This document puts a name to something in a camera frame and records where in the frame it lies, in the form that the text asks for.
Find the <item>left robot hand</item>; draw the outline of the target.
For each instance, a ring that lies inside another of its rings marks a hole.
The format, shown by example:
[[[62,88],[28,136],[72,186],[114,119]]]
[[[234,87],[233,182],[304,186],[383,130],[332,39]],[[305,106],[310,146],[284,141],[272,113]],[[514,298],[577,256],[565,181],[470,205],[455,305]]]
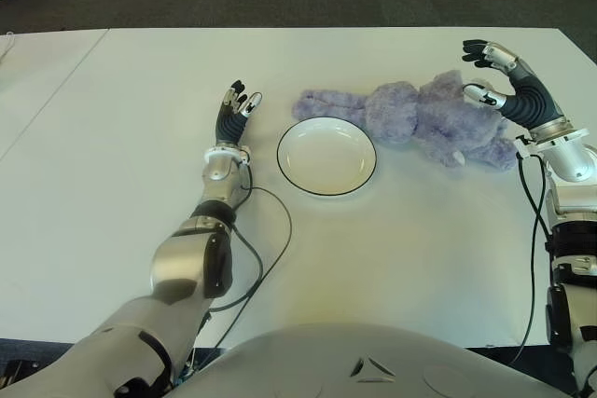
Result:
[[[262,93],[247,95],[241,80],[234,81],[226,90],[215,122],[217,144],[238,145],[243,137],[248,118],[257,110]]]

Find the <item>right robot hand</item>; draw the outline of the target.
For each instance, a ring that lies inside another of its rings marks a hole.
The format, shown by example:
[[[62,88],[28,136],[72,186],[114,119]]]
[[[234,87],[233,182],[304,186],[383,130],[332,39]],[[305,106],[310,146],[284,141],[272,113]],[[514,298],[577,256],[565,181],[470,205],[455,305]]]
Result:
[[[573,128],[547,87],[517,54],[483,39],[465,40],[463,52],[463,61],[504,74],[514,89],[512,94],[505,94],[479,82],[470,82],[463,85],[463,93],[468,99],[498,111],[538,140],[547,140]]]

